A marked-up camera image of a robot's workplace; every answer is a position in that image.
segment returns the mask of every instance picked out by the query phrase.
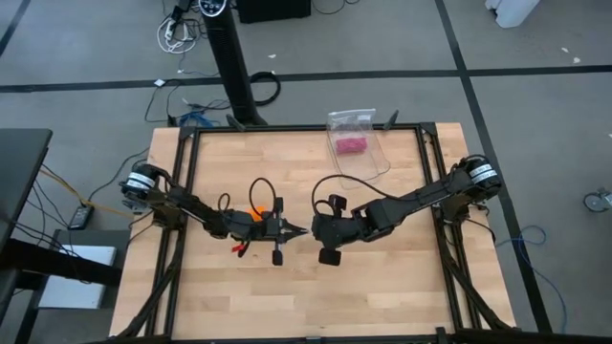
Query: orange object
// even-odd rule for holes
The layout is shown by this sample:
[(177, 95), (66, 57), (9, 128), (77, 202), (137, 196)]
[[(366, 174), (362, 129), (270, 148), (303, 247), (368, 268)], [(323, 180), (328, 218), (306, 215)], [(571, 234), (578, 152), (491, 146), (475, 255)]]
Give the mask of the orange object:
[(257, 213), (263, 214), (264, 211), (266, 211), (266, 207), (265, 206), (256, 206), (255, 209), (257, 210), (256, 212), (253, 209), (249, 209), (249, 214), (251, 214), (252, 220), (255, 221), (255, 222), (262, 221), (263, 219)]

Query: white container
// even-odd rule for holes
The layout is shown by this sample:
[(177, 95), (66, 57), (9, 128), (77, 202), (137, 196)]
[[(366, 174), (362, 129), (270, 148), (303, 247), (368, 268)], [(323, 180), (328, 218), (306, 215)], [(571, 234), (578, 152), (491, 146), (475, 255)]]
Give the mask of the white container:
[(514, 28), (522, 24), (539, 0), (487, 0), (485, 7), (497, 11), (497, 24), (504, 28)]

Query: black desk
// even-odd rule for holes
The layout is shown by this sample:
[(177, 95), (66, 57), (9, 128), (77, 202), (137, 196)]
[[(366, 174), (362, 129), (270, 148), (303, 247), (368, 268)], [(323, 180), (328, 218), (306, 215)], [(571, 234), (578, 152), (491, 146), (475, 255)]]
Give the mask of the black desk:
[(106, 286), (120, 282), (119, 268), (11, 239), (51, 135), (48, 129), (0, 129), (0, 323), (14, 290), (38, 290), (48, 275)]

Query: black metal frame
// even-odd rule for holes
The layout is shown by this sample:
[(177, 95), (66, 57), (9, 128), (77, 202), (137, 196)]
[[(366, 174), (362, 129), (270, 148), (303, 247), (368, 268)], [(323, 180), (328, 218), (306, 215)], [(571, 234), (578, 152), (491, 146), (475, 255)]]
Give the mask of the black metal frame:
[[(383, 130), (382, 124), (375, 124), (374, 130)], [(308, 131), (325, 131), (325, 125), (267, 125), (267, 126), (253, 126), (246, 127), (244, 132), (247, 133), (270, 133), (270, 132), (308, 132)], [(433, 146), (434, 158), (436, 160), (436, 166), (440, 176), (446, 174), (444, 165), (444, 158), (442, 156), (442, 150), (440, 142), (437, 137), (436, 125), (432, 122), (423, 123), (397, 123), (394, 124), (390, 130), (406, 130), (413, 131), (417, 140), (419, 148), (419, 154), (423, 162), (423, 172), (426, 179), (426, 183), (433, 182), (433, 176), (431, 166), (429, 164), (425, 134), (430, 136), (430, 141)], [(191, 190), (195, 179), (195, 169), (198, 159), (198, 148), (200, 137), (203, 134), (219, 134), (219, 133), (236, 133), (238, 130), (232, 127), (220, 127), (220, 128), (194, 128), (194, 127), (183, 127), (180, 129), (177, 153), (174, 161), (174, 169), (172, 173), (172, 179), (175, 182), (180, 180), (181, 165), (185, 155), (185, 145), (188, 138), (191, 138), (191, 153), (189, 156), (187, 175), (186, 175), (186, 189)], [(446, 239), (444, 236), (444, 222), (438, 217), (437, 213), (432, 211), (434, 226), (436, 228), (436, 238), (438, 247), (446, 245)], [(179, 249), (182, 253), (185, 248), (186, 240), (186, 222), (183, 223), (183, 227), (179, 228), (179, 233), (176, 241), (176, 249)], [(470, 281), (470, 271), (467, 264), (466, 253), (463, 248), (463, 239), (461, 237), (461, 230), (459, 226), (454, 226), (450, 233), (450, 240), (455, 243), (455, 249), (458, 259), (458, 266), (460, 270), (468, 277)], [(164, 229), (162, 234), (162, 240), (160, 242), (160, 249), (158, 253), (157, 265), (155, 268), (155, 280), (153, 287), (159, 283), (160, 277), (164, 273), (165, 262), (167, 259), (168, 246), (170, 242), (169, 230)], [(182, 263), (183, 254), (181, 253), (181, 259), (179, 266)], [(445, 275), (445, 284), (447, 289), (448, 304), (450, 308), (450, 315), (455, 331), (465, 329), (463, 319), (461, 318), (461, 310), (457, 297), (457, 291), (454, 284), (454, 278), (450, 271), (442, 264), (442, 269)], [(164, 322), (164, 331), (162, 335), (172, 336), (172, 330), (174, 327), (174, 319), (176, 315), (176, 303), (178, 299), (178, 286), (180, 283), (180, 273), (178, 273), (172, 280), (170, 293), (168, 295), (166, 315)], [(476, 308), (472, 305), (471, 300), (466, 296), (468, 307), (470, 310), (470, 323), (475, 329), (481, 329), (480, 317)], [(151, 313), (151, 316), (147, 320), (145, 335), (154, 335), (156, 333), (155, 325), (157, 322), (157, 308)], [(438, 342), (442, 343), (447, 340), (444, 328), (435, 329), (437, 334), (423, 334), (423, 335), (390, 335), (390, 336), (348, 336), (348, 337), (325, 337), (325, 342), (402, 342), (402, 343), (423, 343), (423, 342)], [(197, 344), (197, 343), (244, 343), (244, 342), (261, 342), (261, 343), (296, 343), (312, 340), (318, 342), (321, 338), (257, 338), (257, 339), (202, 339), (202, 340), (173, 340), (172, 343), (184, 343), (184, 344)]]

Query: red object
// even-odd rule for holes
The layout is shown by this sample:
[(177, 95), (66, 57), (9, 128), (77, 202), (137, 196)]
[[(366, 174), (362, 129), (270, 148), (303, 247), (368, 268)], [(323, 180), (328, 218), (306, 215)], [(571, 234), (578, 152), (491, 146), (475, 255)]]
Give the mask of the red object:
[(336, 154), (361, 153), (367, 148), (365, 138), (340, 139), (336, 141)]
[(237, 252), (237, 251), (241, 251), (245, 249), (245, 245), (244, 244), (240, 244), (238, 246), (232, 247), (231, 248), (231, 253)]

